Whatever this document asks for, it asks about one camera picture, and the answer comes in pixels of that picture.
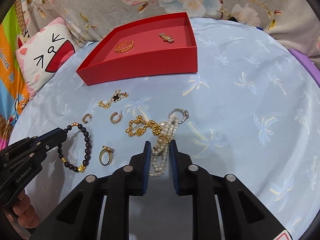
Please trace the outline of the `person's left hand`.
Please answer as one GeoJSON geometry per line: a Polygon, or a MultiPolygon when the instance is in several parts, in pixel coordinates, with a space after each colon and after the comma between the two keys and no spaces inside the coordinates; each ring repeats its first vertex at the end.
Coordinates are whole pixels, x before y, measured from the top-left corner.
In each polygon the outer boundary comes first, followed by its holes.
{"type": "Polygon", "coordinates": [[[27,229],[36,228],[40,223],[40,219],[36,214],[34,207],[31,205],[30,198],[26,195],[25,190],[18,195],[12,211],[8,211],[4,208],[2,211],[9,222],[13,223],[17,220],[20,226],[27,229]]]}

